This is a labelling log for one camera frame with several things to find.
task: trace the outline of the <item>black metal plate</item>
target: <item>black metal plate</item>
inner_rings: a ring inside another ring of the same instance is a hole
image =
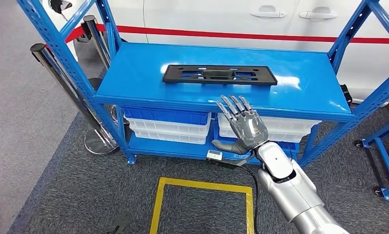
[[[277,85],[267,66],[169,65],[165,83]]]

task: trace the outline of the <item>plastic crate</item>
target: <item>plastic crate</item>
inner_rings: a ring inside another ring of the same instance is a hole
[[[205,144],[210,128],[211,113],[206,125],[127,118],[136,137]]]
[[[205,137],[183,136],[183,135],[176,135],[176,134],[156,133],[156,132],[139,131],[139,130],[134,130],[134,134],[136,137],[141,137],[141,138],[177,141],[177,142],[201,144],[201,145],[204,145],[206,143],[206,137],[207,137],[207,136]]]
[[[208,112],[122,107],[126,118],[206,125]]]
[[[318,120],[294,119],[294,118],[277,118],[261,117],[267,131],[269,139],[273,141],[284,141],[299,143],[302,137],[310,133],[311,128],[320,123]],[[219,113],[219,135],[222,137],[236,138],[226,117]]]
[[[206,125],[175,123],[175,122],[155,121],[155,120],[135,119],[135,118],[126,118],[126,119],[129,121],[130,128],[132,130],[173,133],[177,135],[204,137],[207,136],[210,127],[210,120],[211,120],[210,117],[211,117],[211,113],[208,113]]]

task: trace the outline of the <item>robotic thumb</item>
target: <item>robotic thumb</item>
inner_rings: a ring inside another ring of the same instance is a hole
[[[227,143],[221,143],[219,140],[212,140],[211,143],[221,151],[231,152],[238,155],[244,155],[248,152],[248,150],[243,149],[239,146],[238,142],[227,144]]]

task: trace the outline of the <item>stanchion post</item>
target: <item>stanchion post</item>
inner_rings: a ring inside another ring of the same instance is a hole
[[[42,64],[53,76],[53,78],[62,86],[70,99],[74,102],[78,110],[93,128],[85,136],[86,149],[96,155],[106,155],[114,151],[118,145],[112,139],[111,135],[95,119],[88,105],[84,101],[80,92],[72,84],[64,70],[55,60],[52,52],[45,47],[43,43],[34,44],[30,51],[36,60]]]
[[[95,47],[97,48],[98,54],[100,54],[102,62],[105,68],[108,70],[109,66],[111,65],[111,58],[109,56],[108,46],[106,45],[105,40],[102,37],[101,33],[97,30],[95,16],[93,15],[85,16],[83,18],[83,21],[86,23],[86,26],[89,29],[89,33],[94,38],[94,44]]]

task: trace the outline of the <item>dark gray carpet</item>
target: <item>dark gray carpet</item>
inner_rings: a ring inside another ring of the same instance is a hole
[[[389,233],[389,202],[372,192],[371,188],[378,183],[373,167],[364,150],[352,145],[353,140],[367,137],[388,122],[389,105],[305,168],[326,208],[352,234]],[[323,123],[318,138],[332,126]],[[87,129],[78,115],[10,234],[105,233],[124,212],[131,214],[127,233],[149,233],[161,176],[254,187],[252,178],[242,169],[230,170],[199,160],[138,156],[136,165],[130,166],[121,152],[93,156],[83,148]],[[389,185],[387,172],[374,148],[371,160],[384,184]],[[245,208],[243,194],[166,185],[158,233],[245,233]],[[262,234],[297,233],[264,191],[258,208]]]

